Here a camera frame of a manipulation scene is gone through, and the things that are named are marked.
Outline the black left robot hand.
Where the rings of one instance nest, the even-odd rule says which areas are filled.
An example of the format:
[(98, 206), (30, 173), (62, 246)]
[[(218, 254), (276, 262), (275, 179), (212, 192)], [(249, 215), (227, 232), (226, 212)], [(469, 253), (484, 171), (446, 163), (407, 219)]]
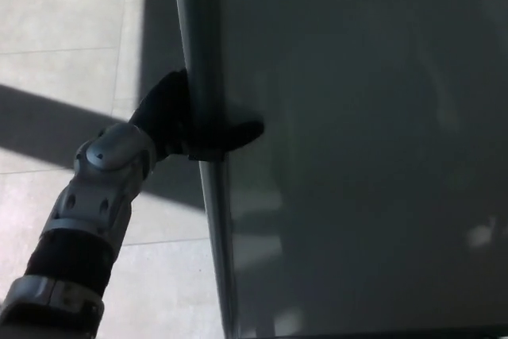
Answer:
[(228, 152), (252, 143), (264, 132), (261, 121), (243, 121), (200, 133), (192, 120), (184, 69), (165, 75), (142, 99), (129, 122), (152, 139), (158, 161), (183, 155), (190, 160), (219, 162)]

